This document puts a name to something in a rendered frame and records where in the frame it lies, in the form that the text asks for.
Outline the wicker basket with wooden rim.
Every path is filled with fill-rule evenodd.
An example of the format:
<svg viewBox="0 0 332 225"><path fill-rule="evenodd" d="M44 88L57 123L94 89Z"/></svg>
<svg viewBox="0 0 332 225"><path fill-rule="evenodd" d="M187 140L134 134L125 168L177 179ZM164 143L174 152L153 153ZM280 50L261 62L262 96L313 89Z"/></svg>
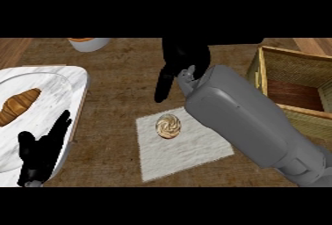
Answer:
<svg viewBox="0 0 332 225"><path fill-rule="evenodd" d="M246 79L299 132L332 140L332 56L261 46Z"/></svg>

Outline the white fabric placemat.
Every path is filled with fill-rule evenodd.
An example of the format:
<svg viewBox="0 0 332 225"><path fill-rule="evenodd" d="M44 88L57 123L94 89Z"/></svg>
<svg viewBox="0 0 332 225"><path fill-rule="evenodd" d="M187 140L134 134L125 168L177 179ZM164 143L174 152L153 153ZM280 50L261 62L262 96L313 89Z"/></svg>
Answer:
<svg viewBox="0 0 332 225"><path fill-rule="evenodd" d="M180 133L172 139L162 138L155 131L155 123L167 114L180 120ZM144 182L233 155L229 142L199 124L183 107L139 118L136 133Z"/></svg>

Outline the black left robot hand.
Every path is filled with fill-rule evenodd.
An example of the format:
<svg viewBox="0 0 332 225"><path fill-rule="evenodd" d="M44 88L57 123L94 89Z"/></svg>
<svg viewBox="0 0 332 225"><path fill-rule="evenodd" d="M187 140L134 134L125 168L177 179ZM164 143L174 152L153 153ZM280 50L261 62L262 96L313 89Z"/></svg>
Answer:
<svg viewBox="0 0 332 225"><path fill-rule="evenodd" d="M25 182L49 180L59 159L63 139L71 124L69 111L60 114L49 133L35 139L35 136L22 131L18 134L19 158L23 161L16 184L25 187Z"/></svg>

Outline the white cup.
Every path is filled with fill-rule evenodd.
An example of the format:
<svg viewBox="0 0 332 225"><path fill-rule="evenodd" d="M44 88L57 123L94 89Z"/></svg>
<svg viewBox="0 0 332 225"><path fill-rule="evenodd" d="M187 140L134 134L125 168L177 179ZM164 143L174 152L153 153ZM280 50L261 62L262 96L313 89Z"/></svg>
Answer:
<svg viewBox="0 0 332 225"><path fill-rule="evenodd" d="M109 38L68 38L69 44L80 52L93 52L102 49L111 39Z"/></svg>

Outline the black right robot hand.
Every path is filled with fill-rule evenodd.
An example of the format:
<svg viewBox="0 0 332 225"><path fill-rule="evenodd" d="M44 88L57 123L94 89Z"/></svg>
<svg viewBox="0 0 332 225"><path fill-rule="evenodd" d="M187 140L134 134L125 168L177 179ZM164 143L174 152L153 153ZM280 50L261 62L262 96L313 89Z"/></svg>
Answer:
<svg viewBox="0 0 332 225"><path fill-rule="evenodd" d="M155 102L161 103L168 96L172 81L183 69L195 66L193 77L199 79L209 67L209 46L258 44L262 37L249 38L162 38L165 66L161 68L155 85Z"/></svg>

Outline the brown croissant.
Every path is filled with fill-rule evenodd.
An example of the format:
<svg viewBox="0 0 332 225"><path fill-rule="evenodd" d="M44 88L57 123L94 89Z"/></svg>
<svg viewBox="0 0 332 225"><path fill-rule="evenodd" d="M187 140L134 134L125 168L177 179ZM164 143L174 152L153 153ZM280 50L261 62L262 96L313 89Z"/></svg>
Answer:
<svg viewBox="0 0 332 225"><path fill-rule="evenodd" d="M4 127L28 110L32 103L37 101L41 90L34 88L13 95L3 103L0 110L0 127Z"/></svg>

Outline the swirled cream cupcake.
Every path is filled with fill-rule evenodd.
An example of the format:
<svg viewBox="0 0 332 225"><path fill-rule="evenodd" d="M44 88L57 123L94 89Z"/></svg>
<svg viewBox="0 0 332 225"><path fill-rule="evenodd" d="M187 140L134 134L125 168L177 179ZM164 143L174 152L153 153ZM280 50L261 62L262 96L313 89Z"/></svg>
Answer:
<svg viewBox="0 0 332 225"><path fill-rule="evenodd" d="M156 134L164 139L172 139L178 136L181 129L180 119L174 114L164 114L155 123Z"/></svg>

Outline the white marble tray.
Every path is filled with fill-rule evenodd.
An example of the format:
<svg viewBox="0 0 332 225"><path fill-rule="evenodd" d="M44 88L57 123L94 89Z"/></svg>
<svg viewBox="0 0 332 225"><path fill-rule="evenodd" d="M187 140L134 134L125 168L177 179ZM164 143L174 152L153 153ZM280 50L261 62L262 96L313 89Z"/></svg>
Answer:
<svg viewBox="0 0 332 225"><path fill-rule="evenodd" d="M16 187L22 160L18 155L18 134L28 131L38 139L49 133L65 110L69 111L68 132L51 177L56 176L69 154L69 145L84 103L90 77L78 66L29 66L0 69L0 110L16 94L41 90L37 101L23 114L0 127L0 187Z"/></svg>

